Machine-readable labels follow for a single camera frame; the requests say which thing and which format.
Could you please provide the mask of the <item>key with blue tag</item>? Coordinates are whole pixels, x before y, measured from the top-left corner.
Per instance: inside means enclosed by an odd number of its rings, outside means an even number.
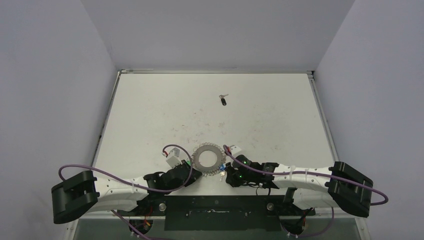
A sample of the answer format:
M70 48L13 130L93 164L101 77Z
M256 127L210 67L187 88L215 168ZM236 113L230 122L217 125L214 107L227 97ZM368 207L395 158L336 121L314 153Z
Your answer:
M226 173L227 172L226 172L226 166L225 166L225 164L221 164L220 167L219 167L219 175L220 175L219 181L220 182L223 181Z

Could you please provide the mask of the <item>key with black tag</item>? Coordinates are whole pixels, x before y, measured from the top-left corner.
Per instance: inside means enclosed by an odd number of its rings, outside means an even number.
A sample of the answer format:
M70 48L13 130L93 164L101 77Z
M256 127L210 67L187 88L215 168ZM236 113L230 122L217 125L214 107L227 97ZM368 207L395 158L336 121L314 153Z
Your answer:
M223 106L226 106L226 105L227 105L227 102L226 102L226 99L225 99L225 97L226 97L226 96L228 96L228 94L221 94L221 95L219 95L219 98L220 98L221 104L222 104Z

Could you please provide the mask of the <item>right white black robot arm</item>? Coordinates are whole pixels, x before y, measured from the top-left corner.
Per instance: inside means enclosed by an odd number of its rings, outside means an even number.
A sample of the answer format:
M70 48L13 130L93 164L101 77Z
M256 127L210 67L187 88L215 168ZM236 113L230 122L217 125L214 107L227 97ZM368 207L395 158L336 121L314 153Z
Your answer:
M340 208L367 218L370 215L373 181L345 162L304 168L275 162L253 162L243 154L227 164L226 182L234 188L256 184L265 189L285 189L289 203L297 208Z

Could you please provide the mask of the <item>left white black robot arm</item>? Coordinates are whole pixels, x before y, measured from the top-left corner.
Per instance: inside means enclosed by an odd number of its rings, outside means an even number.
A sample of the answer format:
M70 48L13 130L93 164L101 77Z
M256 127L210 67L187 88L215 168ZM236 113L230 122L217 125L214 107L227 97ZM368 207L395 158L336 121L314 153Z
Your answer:
M202 176L185 160L166 172L131 179L122 179L91 166L83 165L82 168L84 171L63 178L51 188L55 224L72 222L89 212L133 212L143 200L161 199L188 187Z

